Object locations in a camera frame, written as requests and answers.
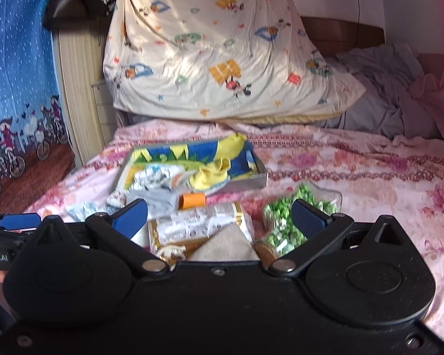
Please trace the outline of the yellow small garment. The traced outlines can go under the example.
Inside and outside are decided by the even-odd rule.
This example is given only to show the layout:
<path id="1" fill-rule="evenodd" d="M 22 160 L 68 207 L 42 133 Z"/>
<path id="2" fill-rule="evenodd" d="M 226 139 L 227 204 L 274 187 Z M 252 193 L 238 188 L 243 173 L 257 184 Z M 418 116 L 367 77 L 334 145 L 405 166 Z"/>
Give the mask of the yellow small garment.
<path id="1" fill-rule="evenodd" d="M 208 191 L 226 183 L 229 179 L 231 160 L 227 157 L 216 159 L 200 166 L 196 173 L 189 177 L 191 187 L 197 191 Z"/>

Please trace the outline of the brown wooden headboard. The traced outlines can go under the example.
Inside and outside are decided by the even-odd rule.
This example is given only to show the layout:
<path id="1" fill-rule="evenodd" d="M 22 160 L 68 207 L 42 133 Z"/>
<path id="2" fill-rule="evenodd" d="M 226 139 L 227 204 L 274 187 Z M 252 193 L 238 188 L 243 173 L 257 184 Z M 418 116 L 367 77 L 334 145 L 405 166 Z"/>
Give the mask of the brown wooden headboard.
<path id="1" fill-rule="evenodd" d="M 334 18 L 301 19 L 311 42 L 326 57 L 385 43 L 384 29 L 381 27 Z"/>

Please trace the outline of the blue bicycle-print curtain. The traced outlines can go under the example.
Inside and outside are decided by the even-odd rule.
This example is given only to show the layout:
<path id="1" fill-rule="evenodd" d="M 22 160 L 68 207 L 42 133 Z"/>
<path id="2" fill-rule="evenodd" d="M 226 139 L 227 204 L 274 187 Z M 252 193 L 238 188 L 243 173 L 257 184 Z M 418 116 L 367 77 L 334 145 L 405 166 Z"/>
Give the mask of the blue bicycle-print curtain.
<path id="1" fill-rule="evenodd" d="M 47 2 L 0 0 L 0 212 L 23 212 L 74 167 Z"/>

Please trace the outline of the orange cylindrical cap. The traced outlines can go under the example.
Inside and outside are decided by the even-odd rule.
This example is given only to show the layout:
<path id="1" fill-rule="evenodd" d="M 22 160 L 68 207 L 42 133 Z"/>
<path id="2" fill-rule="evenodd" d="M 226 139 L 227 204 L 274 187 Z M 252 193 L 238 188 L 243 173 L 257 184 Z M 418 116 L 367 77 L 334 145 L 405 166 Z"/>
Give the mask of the orange cylindrical cap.
<path id="1" fill-rule="evenodd" d="M 204 207 L 206 196 L 202 192 L 185 193 L 179 196 L 179 210 Z"/>

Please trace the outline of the black hanging bag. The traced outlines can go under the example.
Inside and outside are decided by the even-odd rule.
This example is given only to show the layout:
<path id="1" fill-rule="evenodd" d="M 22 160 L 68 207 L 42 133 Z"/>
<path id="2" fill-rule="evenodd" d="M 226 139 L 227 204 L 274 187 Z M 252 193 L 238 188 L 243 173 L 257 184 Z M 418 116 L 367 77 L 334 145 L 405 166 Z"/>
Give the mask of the black hanging bag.
<path id="1" fill-rule="evenodd" d="M 67 30 L 109 18 L 115 4 L 116 0 L 48 0 L 43 27 L 47 30 Z"/>

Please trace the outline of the cartoon-print cream quilt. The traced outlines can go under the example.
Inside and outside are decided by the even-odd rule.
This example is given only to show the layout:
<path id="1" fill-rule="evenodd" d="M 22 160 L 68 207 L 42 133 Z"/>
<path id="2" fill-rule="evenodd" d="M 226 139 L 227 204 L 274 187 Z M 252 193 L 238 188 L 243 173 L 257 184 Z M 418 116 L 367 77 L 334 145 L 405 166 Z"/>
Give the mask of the cartoon-print cream quilt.
<path id="1" fill-rule="evenodd" d="M 311 123 L 365 92 L 293 0 L 116 0 L 103 74 L 117 110 L 170 120 Z"/>

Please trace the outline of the pink floral bed sheet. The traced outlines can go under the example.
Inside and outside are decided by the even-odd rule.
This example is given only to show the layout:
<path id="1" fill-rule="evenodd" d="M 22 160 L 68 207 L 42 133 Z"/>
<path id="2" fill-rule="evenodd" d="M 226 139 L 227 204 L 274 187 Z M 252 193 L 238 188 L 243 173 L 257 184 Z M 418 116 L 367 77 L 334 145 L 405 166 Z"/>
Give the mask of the pink floral bed sheet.
<path id="1" fill-rule="evenodd" d="M 151 120 L 116 131 L 83 168 L 54 185 L 29 210 L 64 216 L 73 204 L 104 199 L 127 153 L 137 145 L 218 139 L 245 134 L 268 172 L 260 191 L 215 196 L 238 201 L 259 222 L 263 206 L 309 180 L 342 194 L 342 211 L 357 221 L 392 215 L 403 226 L 435 278 L 426 324 L 444 340 L 444 142 L 388 139 L 358 131 L 282 125 L 212 125 Z"/>

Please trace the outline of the grey crumpled blanket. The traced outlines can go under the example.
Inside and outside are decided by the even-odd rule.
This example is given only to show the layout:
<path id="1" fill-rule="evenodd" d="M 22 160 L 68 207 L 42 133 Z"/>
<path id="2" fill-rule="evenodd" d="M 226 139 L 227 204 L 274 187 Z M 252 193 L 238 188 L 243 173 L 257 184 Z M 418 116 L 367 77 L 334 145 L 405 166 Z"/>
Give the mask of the grey crumpled blanket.
<path id="1" fill-rule="evenodd" d="M 363 96 L 348 110 L 313 125 L 319 128 L 362 131 L 394 139 L 441 139 L 433 117 L 413 99 L 410 85 L 424 76 L 424 69 L 410 46 L 373 46 L 337 54 L 329 67 L 349 72 L 365 87 Z"/>

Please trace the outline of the beige wooden cabinet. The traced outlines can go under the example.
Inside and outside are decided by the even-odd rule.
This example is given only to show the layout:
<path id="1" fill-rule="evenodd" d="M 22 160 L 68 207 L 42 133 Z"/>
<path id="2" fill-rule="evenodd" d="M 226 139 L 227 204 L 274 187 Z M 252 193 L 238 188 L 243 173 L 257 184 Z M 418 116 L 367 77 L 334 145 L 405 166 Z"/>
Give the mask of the beige wooden cabinet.
<path id="1" fill-rule="evenodd" d="M 77 167 L 105 146 L 92 84 L 103 80 L 102 62 L 109 18 L 53 32 L 60 100 Z"/>

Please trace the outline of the light blue small cloth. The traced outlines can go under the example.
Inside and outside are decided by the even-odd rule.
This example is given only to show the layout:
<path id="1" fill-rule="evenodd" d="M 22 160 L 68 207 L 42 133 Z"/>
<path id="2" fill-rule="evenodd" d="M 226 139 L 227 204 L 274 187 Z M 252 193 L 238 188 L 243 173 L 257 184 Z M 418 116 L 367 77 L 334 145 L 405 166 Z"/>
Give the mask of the light blue small cloth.
<path id="1" fill-rule="evenodd" d="M 95 213 L 106 213 L 112 215 L 117 211 L 107 204 L 97 204 L 94 202 L 84 202 L 79 204 L 72 204 L 66 208 L 66 212 L 69 217 L 76 222 L 83 222 L 88 216 Z"/>

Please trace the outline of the grey white crumpled cloth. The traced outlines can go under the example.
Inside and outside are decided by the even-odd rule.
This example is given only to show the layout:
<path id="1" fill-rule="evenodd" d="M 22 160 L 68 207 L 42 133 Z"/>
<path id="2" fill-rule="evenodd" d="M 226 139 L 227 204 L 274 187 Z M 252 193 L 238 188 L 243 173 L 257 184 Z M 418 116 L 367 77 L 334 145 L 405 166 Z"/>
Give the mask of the grey white crumpled cloth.
<path id="1" fill-rule="evenodd" d="M 115 189 L 109 194 L 106 204 L 123 209 L 135 200 L 144 200 L 147 204 L 147 219 L 170 215 L 179 209 L 179 197 L 182 194 L 173 181 L 185 173 L 186 170 L 180 165 L 149 164 L 134 174 L 128 189 Z"/>

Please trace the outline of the bag of green paper stars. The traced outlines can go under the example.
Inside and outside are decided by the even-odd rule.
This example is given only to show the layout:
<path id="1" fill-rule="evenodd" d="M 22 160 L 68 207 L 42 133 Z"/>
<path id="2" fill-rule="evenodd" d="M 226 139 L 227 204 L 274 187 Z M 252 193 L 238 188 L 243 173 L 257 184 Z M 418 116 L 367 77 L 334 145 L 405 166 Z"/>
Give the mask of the bag of green paper stars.
<path id="1" fill-rule="evenodd" d="M 263 207 L 265 234 L 253 243 L 263 265 L 304 244 L 329 224 L 329 217 L 342 210 L 342 194 L 304 181 L 296 190 Z"/>

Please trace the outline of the gold white snack bag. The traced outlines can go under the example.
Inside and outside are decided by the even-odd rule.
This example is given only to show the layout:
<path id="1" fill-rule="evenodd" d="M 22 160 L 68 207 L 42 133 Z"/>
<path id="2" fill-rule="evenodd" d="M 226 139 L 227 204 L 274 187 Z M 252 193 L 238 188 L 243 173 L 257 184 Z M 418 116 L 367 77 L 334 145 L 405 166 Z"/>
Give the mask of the gold white snack bag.
<path id="1" fill-rule="evenodd" d="M 235 225 L 249 242 L 254 233 L 240 203 L 218 203 L 160 216 L 147 222 L 151 253 L 167 262 L 186 259 L 224 228 Z"/>

